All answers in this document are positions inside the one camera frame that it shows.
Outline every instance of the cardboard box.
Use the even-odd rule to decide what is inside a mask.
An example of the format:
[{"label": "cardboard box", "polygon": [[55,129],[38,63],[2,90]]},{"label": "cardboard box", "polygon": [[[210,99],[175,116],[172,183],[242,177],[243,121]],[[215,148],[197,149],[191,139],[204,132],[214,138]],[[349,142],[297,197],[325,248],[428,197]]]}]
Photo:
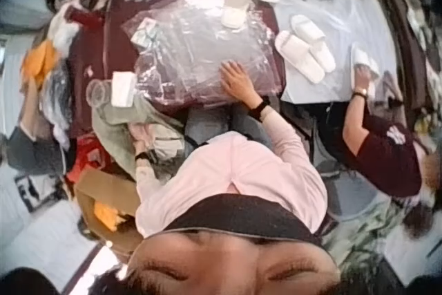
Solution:
[{"label": "cardboard box", "polygon": [[135,183],[117,176],[86,167],[74,186],[75,195],[88,228],[105,241],[112,243],[111,249],[129,254],[141,243],[143,237],[134,227],[113,232],[94,214],[95,201],[116,208],[122,214],[135,217],[140,205]]}]

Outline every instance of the gray pants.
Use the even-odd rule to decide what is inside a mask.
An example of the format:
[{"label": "gray pants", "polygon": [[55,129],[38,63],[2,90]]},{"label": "gray pants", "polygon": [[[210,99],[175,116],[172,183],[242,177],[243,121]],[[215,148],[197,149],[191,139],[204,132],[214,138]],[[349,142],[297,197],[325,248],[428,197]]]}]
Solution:
[{"label": "gray pants", "polygon": [[[217,108],[190,108],[185,134],[199,145],[227,131],[237,131],[272,149],[270,137],[262,124],[247,113],[248,110],[241,104]],[[186,157],[194,149],[192,144],[186,142]]]}]

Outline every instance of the maroon shirt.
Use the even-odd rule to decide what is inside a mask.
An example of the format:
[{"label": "maroon shirt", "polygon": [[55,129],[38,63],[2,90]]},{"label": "maroon shirt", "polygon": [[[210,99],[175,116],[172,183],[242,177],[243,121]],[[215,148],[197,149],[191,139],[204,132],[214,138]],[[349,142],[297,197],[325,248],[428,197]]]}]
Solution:
[{"label": "maroon shirt", "polygon": [[369,134],[358,155],[349,155],[353,168],[387,195],[417,195],[422,179],[412,134],[402,124],[372,115],[365,115],[363,127]]}]

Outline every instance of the table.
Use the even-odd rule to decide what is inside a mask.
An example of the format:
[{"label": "table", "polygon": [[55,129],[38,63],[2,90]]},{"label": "table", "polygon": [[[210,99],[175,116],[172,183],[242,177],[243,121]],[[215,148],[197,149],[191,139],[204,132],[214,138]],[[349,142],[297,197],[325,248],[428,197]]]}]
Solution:
[{"label": "table", "polygon": [[[158,4],[166,5],[175,0],[152,0],[149,2],[110,0],[106,12],[106,23],[103,29],[81,30],[74,40],[70,51],[70,65],[75,77],[75,119],[71,128],[71,136],[87,133],[92,129],[90,107],[86,103],[85,92],[87,84],[92,79],[108,79],[118,71],[133,71],[138,57],[137,51],[121,29],[121,25],[135,16],[138,12],[148,10]],[[257,2],[264,22],[277,34],[278,24],[273,8],[266,3]],[[285,82],[285,67],[282,57],[274,50],[273,55],[282,82]],[[173,115],[176,108],[155,104],[160,112]]]},{"label": "table", "polygon": [[[350,99],[350,48],[358,42],[377,62],[381,74],[396,74],[396,50],[392,32],[378,0],[280,0],[275,6],[279,29],[291,30],[293,15],[309,17],[327,36],[336,70],[312,84],[286,64],[287,85],[282,100],[293,104],[346,102]],[[377,99],[383,91],[377,89]]]}]

